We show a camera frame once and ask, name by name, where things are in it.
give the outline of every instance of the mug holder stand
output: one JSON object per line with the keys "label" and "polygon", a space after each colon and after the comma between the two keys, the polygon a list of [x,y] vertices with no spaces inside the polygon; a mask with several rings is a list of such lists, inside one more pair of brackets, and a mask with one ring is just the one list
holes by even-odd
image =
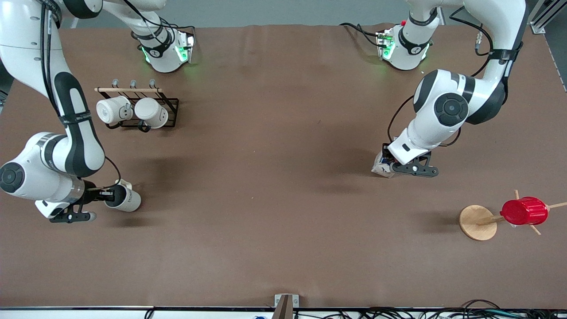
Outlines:
{"label": "mug holder stand", "polygon": [[[155,86],[155,81],[151,80],[150,81],[150,87],[148,89],[138,89],[136,87],[136,82],[132,81],[132,85],[130,85],[130,88],[126,89],[126,88],[120,88],[118,87],[118,80],[114,80],[112,81],[112,87],[96,87],[95,91],[100,93],[100,95],[102,95],[105,99],[110,99],[112,98],[109,93],[116,93],[118,94],[118,96],[124,96],[125,98],[128,99],[128,101],[130,102],[130,105],[132,108],[134,108],[134,106],[136,105],[136,103],[143,99],[143,98],[153,98],[156,101],[158,101],[158,103],[163,106],[166,110],[167,113],[169,114],[169,118],[167,120],[167,122],[165,123],[164,126],[162,126],[162,128],[171,128],[171,127],[175,127],[175,124],[177,123],[177,111],[179,110],[179,99],[178,98],[168,98],[164,93],[163,90],[159,87]],[[134,114],[133,117],[130,120],[123,120],[120,121],[114,125],[110,125],[110,124],[106,124],[105,125],[109,128],[109,129],[115,129],[115,128],[119,128],[119,127],[127,127],[127,128],[139,128],[140,131],[142,132],[149,132],[150,129],[149,127],[145,126],[145,125],[139,125],[140,123],[140,119]]]}

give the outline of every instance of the wooden rod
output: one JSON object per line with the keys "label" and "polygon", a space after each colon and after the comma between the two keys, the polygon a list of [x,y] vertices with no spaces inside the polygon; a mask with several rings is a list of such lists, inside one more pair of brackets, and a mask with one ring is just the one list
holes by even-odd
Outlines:
{"label": "wooden rod", "polygon": [[567,206],[567,202],[559,203],[559,204],[555,204],[555,205],[549,205],[549,209],[557,208],[557,207],[561,207],[561,206]]}
{"label": "wooden rod", "polygon": [[95,92],[131,92],[131,93],[162,93],[163,90],[157,89],[131,89],[131,88],[120,88],[120,87],[96,87]]}
{"label": "wooden rod", "polygon": [[541,233],[539,232],[539,230],[538,230],[537,228],[535,228],[535,226],[530,225],[530,228],[533,229],[534,232],[535,232],[536,234],[538,234],[538,236],[541,235]]}
{"label": "wooden rod", "polygon": [[486,226],[494,223],[499,223],[501,221],[505,221],[504,216],[498,215],[498,216],[485,217],[479,220],[479,222],[477,222],[476,224],[478,226]]}

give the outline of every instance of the robotic arm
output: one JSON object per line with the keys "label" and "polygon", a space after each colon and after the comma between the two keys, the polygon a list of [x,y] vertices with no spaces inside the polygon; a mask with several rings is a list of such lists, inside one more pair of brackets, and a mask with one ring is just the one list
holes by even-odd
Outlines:
{"label": "robotic arm", "polygon": [[[139,1],[148,10],[161,9],[165,4]],[[179,35],[182,32],[147,25],[119,2],[104,5],[136,31],[145,50],[159,53],[149,59],[156,70],[170,72],[188,60],[182,61],[183,51],[176,48],[185,48]],[[0,0],[0,8],[2,62],[15,79],[49,98],[66,132],[32,136],[16,158],[0,167],[0,188],[10,195],[35,200],[39,211],[53,222],[92,220],[93,213],[75,213],[73,205],[82,207],[93,200],[113,200],[113,195],[82,179],[102,167],[105,155],[83,90],[67,66],[54,26],[60,24],[64,14],[81,19],[97,16],[103,1]],[[161,24],[154,12],[144,14],[146,19]]]}
{"label": "robotic arm", "polygon": [[[395,67],[411,69],[419,64],[422,51],[428,47],[427,38],[438,25],[436,6],[464,5],[493,34],[494,47],[482,79],[446,70],[424,76],[413,98],[416,118],[397,139],[384,146],[373,168],[373,172],[387,177],[395,173],[433,177],[438,171],[428,165],[429,152],[465,122],[480,124],[495,117],[505,102],[507,79],[522,46],[526,4],[524,0],[407,1],[412,5],[411,18],[404,27],[396,26],[392,30],[394,43],[387,45],[395,49],[384,49],[390,59],[383,57]],[[416,20],[414,10],[421,13],[422,20]],[[430,15],[423,21],[425,12]]]}

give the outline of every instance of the gray floor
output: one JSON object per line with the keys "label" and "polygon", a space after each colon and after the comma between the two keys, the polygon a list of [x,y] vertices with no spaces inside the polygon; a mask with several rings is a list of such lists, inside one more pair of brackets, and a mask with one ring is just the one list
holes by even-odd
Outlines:
{"label": "gray floor", "polygon": [[[537,0],[527,0],[532,8]],[[408,5],[402,0],[169,0],[160,16],[180,26],[192,24],[205,27],[242,27],[252,24],[337,25],[342,22],[372,25],[399,22],[407,18]],[[455,24],[448,18],[447,24]],[[545,28],[549,46],[558,70],[567,75],[567,10],[561,12]],[[96,19],[68,19],[64,27],[124,28],[125,25],[107,12]],[[0,90],[9,92],[12,78],[0,61]]]}

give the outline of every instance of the brown tabletop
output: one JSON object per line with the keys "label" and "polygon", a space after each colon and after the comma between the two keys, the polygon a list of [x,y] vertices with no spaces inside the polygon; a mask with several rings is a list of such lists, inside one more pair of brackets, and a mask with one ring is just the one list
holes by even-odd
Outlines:
{"label": "brown tabletop", "polygon": [[[519,189],[567,200],[567,107],[544,36],[526,34],[510,98],[493,120],[433,151],[436,178],[370,173],[387,124],[436,68],[470,74],[475,30],[440,27],[429,57],[401,72],[343,27],[197,30],[194,65],[157,74],[129,30],[63,30],[90,109],[94,87],[155,78],[181,100],[177,127],[107,129],[106,154],[142,195],[135,213],[101,203],[92,223],[51,224],[0,192],[0,304],[272,304],[567,308],[567,209],[539,226],[467,238],[459,211],[498,213]],[[414,117],[407,107],[392,133]],[[36,132],[62,133],[48,100],[19,83],[0,116],[0,163]],[[111,165],[89,180],[115,178]]]}

